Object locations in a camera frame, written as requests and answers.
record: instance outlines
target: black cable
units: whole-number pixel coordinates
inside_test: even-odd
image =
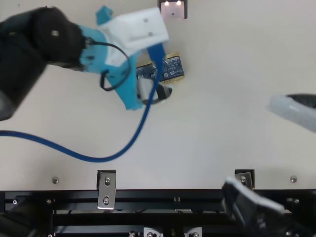
[[[105,43],[105,42],[97,42],[97,41],[94,41],[93,39],[89,39],[90,40],[90,44],[91,45],[104,45],[104,46],[109,46],[109,47],[113,47],[113,48],[116,48],[118,51],[120,51],[122,54],[124,54],[124,56],[127,58],[127,63],[128,63],[128,71],[123,71],[122,74],[125,74],[124,78],[116,85],[114,86],[111,86],[111,87],[108,87],[108,88],[104,88],[104,85],[105,85],[105,78],[106,78],[106,75],[109,73],[109,70],[105,70],[101,73],[101,78],[100,78],[100,87],[105,90],[105,91],[111,91],[111,90],[115,90],[116,88],[118,88],[119,86],[121,86],[128,78],[129,74],[131,73],[132,71],[132,64],[130,62],[130,59],[129,57],[127,56],[127,54],[119,47],[117,47],[116,45],[114,44],[111,44],[111,43]]]
[[[142,213],[142,212],[144,212],[144,211],[147,211],[147,209],[141,210],[141,211],[135,211],[135,213],[136,213],[136,214],[139,214],[139,213]]]

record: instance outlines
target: wire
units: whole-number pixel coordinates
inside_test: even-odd
[[[122,54],[124,54],[124,56],[127,58],[127,63],[128,63],[128,71],[127,72],[123,72],[123,74],[125,74],[124,78],[116,85],[112,86],[112,87],[109,87],[109,88],[104,88],[104,83],[105,83],[105,78],[106,78],[106,75],[109,73],[109,70],[105,70],[101,73],[101,78],[100,78],[100,87],[105,90],[105,91],[111,91],[111,90],[115,90],[117,89],[119,86],[121,86],[128,78],[129,74],[131,73],[132,71],[132,64],[130,62],[130,59],[129,57],[127,56],[127,54],[122,50],[120,49],[119,47],[117,47],[116,45],[114,44],[111,44],[111,43],[105,43],[105,42],[96,42],[94,41],[93,39],[89,39],[90,40],[90,44],[92,45],[104,45],[104,46],[109,46],[109,47],[113,47],[113,48],[116,48],[118,51],[120,51]]]
[[[141,211],[135,211],[135,213],[136,213],[136,214],[139,214],[139,213],[143,213],[144,211],[147,211],[147,209],[141,210]]]
[[[69,150],[69,149],[67,149],[67,148],[65,148],[65,147],[63,147],[61,145],[58,145],[58,144],[56,144],[54,142],[51,142],[51,141],[48,141],[48,140],[46,140],[44,138],[37,137],[35,135],[28,134],[28,133],[23,133],[23,132],[2,130],[2,131],[0,131],[0,136],[18,137],[18,138],[31,140],[31,141],[43,144],[45,146],[48,146],[48,147],[53,148],[55,150],[58,150],[58,151],[60,151],[62,153],[65,153],[65,154],[67,154],[69,156],[72,156],[74,158],[77,158],[77,159],[80,159],[80,160],[83,160],[83,161],[86,161],[86,162],[93,162],[93,163],[108,162],[108,161],[112,161],[112,160],[120,157],[121,155],[123,155],[134,144],[134,142],[136,141],[137,137],[139,136],[139,134],[140,134],[140,132],[141,132],[143,126],[144,126],[144,123],[146,121],[146,118],[147,118],[148,112],[150,110],[151,104],[153,102],[153,97],[154,97],[155,91],[156,91],[156,89],[157,89],[157,87],[159,85],[159,81],[161,80],[161,77],[162,77],[162,73],[163,73],[163,57],[165,55],[162,44],[155,45],[151,49],[148,49],[148,51],[150,53],[150,56],[153,57],[153,61],[155,61],[155,63],[156,63],[157,70],[158,70],[157,77],[154,80],[153,89],[150,92],[148,103],[147,103],[145,111],[143,113],[143,117],[142,117],[142,119],[141,119],[141,121],[140,121],[140,123],[138,125],[138,128],[135,131],[135,134],[133,135],[131,140],[128,142],[128,144],[122,150],[117,152],[116,154],[111,155],[109,157],[104,157],[104,158],[89,157],[89,156],[85,156],[85,155],[79,154],[77,152],[74,152],[72,150]]]

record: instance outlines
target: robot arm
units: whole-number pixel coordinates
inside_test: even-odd
[[[127,109],[143,106],[136,61],[140,50],[168,40],[159,9],[112,19],[112,11],[103,7],[96,16],[98,29],[68,21],[57,8],[38,8],[0,23],[0,121],[13,115],[47,64],[101,74]]]

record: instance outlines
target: metal bracket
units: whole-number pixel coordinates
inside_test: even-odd
[[[247,173],[235,174],[235,178],[241,181],[241,183],[245,185],[247,188],[253,190],[251,173],[247,172]]]
[[[115,171],[100,173],[98,209],[114,210],[115,192],[117,189],[116,177]]]
[[[202,237],[202,227],[195,227],[184,231],[185,237]]]
[[[144,237],[163,237],[163,233],[151,227],[144,227]]]

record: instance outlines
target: black metal frame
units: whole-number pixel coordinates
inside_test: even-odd
[[[292,215],[298,222],[310,229],[315,229],[316,190],[255,190],[255,192],[284,205],[292,212],[289,215]],[[167,237],[171,236],[172,229],[178,233],[177,235],[181,235],[184,226],[203,226],[204,237],[244,236],[236,223],[221,213],[223,211],[221,190],[117,190],[116,209],[189,209],[192,210],[192,213],[99,214],[59,214],[58,212],[53,214],[53,210],[97,210],[97,190],[7,191],[0,192],[0,212],[13,208],[13,200],[17,200],[16,205],[19,205],[29,197],[38,198],[43,202],[51,200],[48,205],[52,213],[54,228],[52,231],[56,233],[56,236],[126,237],[130,231],[141,233],[144,226],[160,226]]]

